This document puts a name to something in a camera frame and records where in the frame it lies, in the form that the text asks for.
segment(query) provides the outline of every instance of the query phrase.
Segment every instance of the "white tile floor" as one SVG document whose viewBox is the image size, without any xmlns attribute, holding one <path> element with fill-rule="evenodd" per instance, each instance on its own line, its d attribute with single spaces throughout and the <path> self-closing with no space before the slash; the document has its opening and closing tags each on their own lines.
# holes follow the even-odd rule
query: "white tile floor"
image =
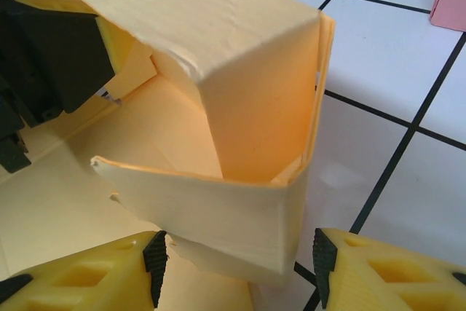
<svg viewBox="0 0 466 311">
<path fill-rule="evenodd" d="M 337 29 L 297 257 L 310 271 L 314 228 L 349 230 L 379 194 L 362 234 L 466 265 L 466 49 L 426 100 L 466 34 L 431 26 L 432 2 L 330 0 L 324 8 Z M 314 291 L 296 274 L 287 288 L 257 287 L 253 296 L 262 298 L 257 311 L 309 311 Z"/>
</svg>

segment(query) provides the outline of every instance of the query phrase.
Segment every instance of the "black plastic part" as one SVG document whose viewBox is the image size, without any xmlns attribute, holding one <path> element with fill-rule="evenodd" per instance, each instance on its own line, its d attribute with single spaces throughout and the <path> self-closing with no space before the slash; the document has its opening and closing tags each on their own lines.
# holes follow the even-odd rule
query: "black plastic part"
<svg viewBox="0 0 466 311">
<path fill-rule="evenodd" d="M 32 280 L 33 277 L 31 275 L 24 274 L 0 281 L 0 304 L 12 297 Z"/>
<path fill-rule="evenodd" d="M 168 261 L 167 246 L 165 245 L 166 234 L 165 231 L 158 231 L 143 250 L 146 271 L 151 274 L 151 296 L 155 308 L 159 306 L 163 276 Z"/>
<path fill-rule="evenodd" d="M 336 255 L 338 248 L 325 236 L 321 229 L 315 230 L 312 259 L 314 261 L 314 272 L 317 281 L 317 289 L 322 299 L 322 307 L 327 307 L 330 297 L 330 283 L 328 277 L 335 270 Z"/>
<path fill-rule="evenodd" d="M 460 283 L 466 286 L 466 273 L 462 272 L 453 272 L 453 277 L 455 277 Z"/>
<path fill-rule="evenodd" d="M 75 111 L 114 76 L 96 17 L 0 0 L 0 164 L 8 171 L 31 164 L 12 148 L 23 120 L 35 127 Z"/>
</svg>

